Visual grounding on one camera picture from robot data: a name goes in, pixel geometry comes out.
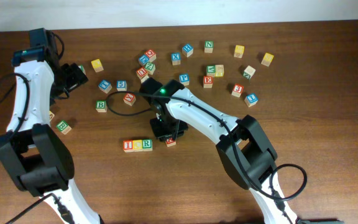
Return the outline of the red A block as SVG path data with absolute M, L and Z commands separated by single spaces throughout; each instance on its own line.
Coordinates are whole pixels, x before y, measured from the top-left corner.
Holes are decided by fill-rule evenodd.
M 174 146 L 177 142 L 174 141 L 172 138 L 169 138 L 165 141 L 165 144 L 167 145 L 167 147 L 171 147 Z

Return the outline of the green R block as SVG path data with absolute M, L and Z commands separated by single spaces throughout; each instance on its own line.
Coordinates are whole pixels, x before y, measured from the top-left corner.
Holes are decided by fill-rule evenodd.
M 142 140 L 142 150 L 143 151 L 152 151 L 153 145 L 151 139 L 143 139 Z

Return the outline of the yellow C block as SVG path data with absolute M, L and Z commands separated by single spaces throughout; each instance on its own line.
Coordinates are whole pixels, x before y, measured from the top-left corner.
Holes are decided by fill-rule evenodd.
M 133 146 L 133 150 L 134 152 L 141 152 L 143 151 L 143 144 L 142 144 L 142 140 L 133 140 L 132 141 L 132 146 Z

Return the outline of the red I block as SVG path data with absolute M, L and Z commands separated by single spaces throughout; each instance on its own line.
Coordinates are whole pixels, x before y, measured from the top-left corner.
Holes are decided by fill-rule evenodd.
M 123 151 L 124 152 L 133 152 L 134 151 L 132 140 L 123 141 Z

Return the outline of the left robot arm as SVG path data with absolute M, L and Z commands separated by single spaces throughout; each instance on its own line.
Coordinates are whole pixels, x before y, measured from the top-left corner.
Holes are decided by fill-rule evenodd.
M 29 31 L 30 47 L 14 52 L 14 111 L 0 136 L 0 161 L 15 186 L 46 202 L 64 223 L 102 223 L 74 181 L 73 158 L 50 126 L 50 105 L 67 99 L 88 81 L 73 63 L 60 65 L 57 34 L 44 28 Z

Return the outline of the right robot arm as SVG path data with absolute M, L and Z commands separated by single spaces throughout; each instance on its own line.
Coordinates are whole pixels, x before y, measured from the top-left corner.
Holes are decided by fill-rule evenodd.
M 166 85 L 153 78 L 140 90 L 157 117 L 150 125 L 160 141 L 176 139 L 193 127 L 216 146 L 227 175 L 241 188 L 250 190 L 265 223 L 296 223 L 278 183 L 277 153 L 257 120 L 227 115 L 198 99 L 176 80 Z

